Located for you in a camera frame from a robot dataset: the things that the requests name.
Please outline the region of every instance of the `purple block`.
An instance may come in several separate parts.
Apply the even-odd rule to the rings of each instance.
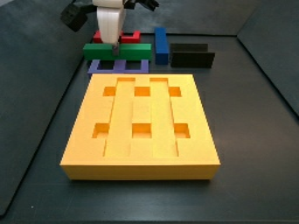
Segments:
[[[140,69],[136,70],[125,70],[126,74],[148,74],[148,59],[141,59]]]
[[[113,70],[100,69],[100,59],[93,59],[88,68],[88,77],[90,78],[92,74],[112,74]]]
[[[124,59],[114,60],[113,74],[122,74],[126,70],[126,61]]]
[[[141,59],[140,69],[126,69],[126,61],[116,59],[113,69],[100,69],[100,59],[93,59],[88,68],[88,77],[92,74],[148,74],[149,66],[148,59]]]

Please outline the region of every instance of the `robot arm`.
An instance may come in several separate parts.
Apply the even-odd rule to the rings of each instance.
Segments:
[[[125,21],[125,7],[122,0],[92,0],[97,6],[97,26],[102,43],[117,48],[117,39]]]
[[[102,43],[113,46],[113,54],[117,54],[117,40],[125,21],[126,9],[133,10],[136,4],[141,4],[149,11],[154,11],[158,3],[154,0],[81,0],[70,4],[60,14],[62,23],[76,32],[85,24],[86,13],[97,12],[97,26]]]

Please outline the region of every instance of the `green block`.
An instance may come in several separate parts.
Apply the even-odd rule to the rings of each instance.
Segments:
[[[85,60],[150,60],[150,44],[120,44],[118,55],[112,54],[112,45],[85,44],[82,48]]]

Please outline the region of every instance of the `toy block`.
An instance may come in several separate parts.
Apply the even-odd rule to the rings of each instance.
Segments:
[[[93,75],[60,167],[69,179],[212,179],[220,161],[192,75]]]
[[[128,37],[121,34],[120,41],[122,44],[133,44],[133,43],[140,43],[140,31],[134,31],[133,36]]]
[[[210,68],[213,58],[206,44],[170,44],[170,67]]]
[[[96,31],[96,33],[93,35],[93,43],[97,43],[97,44],[102,43],[101,38],[100,38],[100,31]],[[120,43],[121,44],[138,44],[140,43],[140,31],[134,31],[132,37],[125,36],[124,33],[121,32]]]
[[[150,44],[120,44],[118,55],[112,54],[112,45],[85,44],[82,48],[85,60],[150,60]]]
[[[154,64],[168,65],[169,48],[165,37],[165,29],[162,27],[156,27],[153,29],[153,33],[154,33]]]
[[[126,69],[126,61],[124,59],[116,59],[113,69],[101,69],[100,60],[93,59],[88,69],[88,77],[90,78],[92,74],[148,74],[149,65],[148,59],[141,59],[140,69]]]
[[[100,38],[100,32],[96,31],[94,35],[93,35],[93,43],[101,44],[101,38]]]

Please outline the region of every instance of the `yellow tray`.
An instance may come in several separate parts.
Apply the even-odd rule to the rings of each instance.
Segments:
[[[93,75],[60,166],[69,179],[212,179],[220,161],[192,75]]]

